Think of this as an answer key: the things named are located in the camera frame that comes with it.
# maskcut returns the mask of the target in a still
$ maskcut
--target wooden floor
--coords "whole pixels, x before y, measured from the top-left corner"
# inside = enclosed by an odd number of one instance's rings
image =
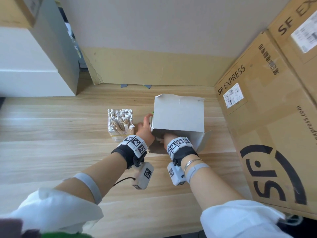
[[[213,87],[95,86],[88,73],[81,73],[76,97],[5,100],[0,110],[0,214],[16,209],[37,188],[54,187],[109,155],[117,144],[107,132],[108,108],[131,108],[134,123],[141,122],[153,111],[154,96],[162,93],[206,99],[205,131],[213,132],[200,157],[250,199]],[[155,238],[201,229],[202,211],[189,185],[171,182],[169,157],[148,154],[145,159],[155,169],[148,188],[136,190],[128,180],[112,188],[101,203],[105,217],[85,232],[95,238]]]

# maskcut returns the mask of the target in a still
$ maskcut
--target gray elastic band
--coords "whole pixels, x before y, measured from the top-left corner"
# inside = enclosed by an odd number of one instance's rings
[[[93,194],[95,204],[98,205],[102,200],[102,196],[95,181],[89,175],[85,173],[78,173],[74,175],[74,178],[79,179],[80,181],[84,182],[88,186],[91,193]]]
[[[196,164],[194,165],[193,167],[191,167],[189,170],[188,170],[188,173],[186,174],[186,180],[189,183],[189,181],[191,180],[192,176],[194,174],[196,174],[196,172],[200,169],[200,168],[204,168],[204,167],[209,167],[208,164],[205,164],[205,163],[200,163],[200,164]]]

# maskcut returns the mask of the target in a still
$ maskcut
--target white cardboard box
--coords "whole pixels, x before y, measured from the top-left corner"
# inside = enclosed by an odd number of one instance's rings
[[[151,131],[155,137],[164,133],[175,133],[187,137],[197,153],[202,151],[211,131],[205,133],[204,98],[161,94],[154,99],[154,115]],[[163,144],[155,140],[149,147],[150,153],[167,154]]]

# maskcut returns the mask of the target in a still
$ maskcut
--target green object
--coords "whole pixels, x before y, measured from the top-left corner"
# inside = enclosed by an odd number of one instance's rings
[[[68,234],[64,232],[54,232],[42,234],[41,238],[93,238],[91,235],[84,233]]]

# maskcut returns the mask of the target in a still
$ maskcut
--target cardboard box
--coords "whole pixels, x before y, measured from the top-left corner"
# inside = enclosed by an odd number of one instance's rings
[[[291,0],[268,29],[317,101],[317,0]]]
[[[167,132],[187,137],[197,153],[202,151],[211,131],[205,133],[204,98],[161,94],[154,99],[154,115],[151,131],[155,137],[163,138]],[[167,154],[159,141],[149,147],[150,153]]]
[[[42,0],[0,0],[0,26],[31,28]]]
[[[268,31],[215,91],[253,199],[317,219],[317,109]]]

